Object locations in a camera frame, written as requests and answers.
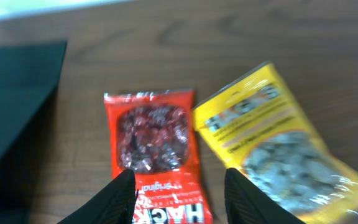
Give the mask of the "red Hacks candy bag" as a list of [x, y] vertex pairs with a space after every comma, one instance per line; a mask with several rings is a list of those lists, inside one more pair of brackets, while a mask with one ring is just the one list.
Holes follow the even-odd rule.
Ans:
[[194, 90], [104, 95], [113, 176], [130, 169], [133, 223], [212, 223], [201, 186], [191, 109]]

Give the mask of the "dark green gift box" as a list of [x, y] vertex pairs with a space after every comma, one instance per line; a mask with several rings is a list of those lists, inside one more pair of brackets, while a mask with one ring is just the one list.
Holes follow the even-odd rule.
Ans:
[[0, 47], [0, 160], [58, 88], [67, 42]]

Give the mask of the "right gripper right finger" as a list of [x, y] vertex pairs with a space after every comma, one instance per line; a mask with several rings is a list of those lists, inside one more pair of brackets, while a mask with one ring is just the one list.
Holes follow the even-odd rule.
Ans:
[[305, 224], [235, 168], [226, 170], [224, 198], [228, 224]]

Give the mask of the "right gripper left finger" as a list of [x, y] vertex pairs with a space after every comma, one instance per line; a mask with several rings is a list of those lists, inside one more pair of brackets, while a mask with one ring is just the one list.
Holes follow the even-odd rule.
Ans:
[[58, 224], [131, 224], [136, 199], [135, 173], [127, 169]]

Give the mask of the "yellow Hacks candy bag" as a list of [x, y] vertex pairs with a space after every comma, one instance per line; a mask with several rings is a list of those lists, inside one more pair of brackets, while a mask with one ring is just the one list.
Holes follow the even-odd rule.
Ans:
[[193, 121], [227, 168], [301, 221], [337, 223], [358, 213], [358, 173], [331, 155], [272, 63], [196, 105]]

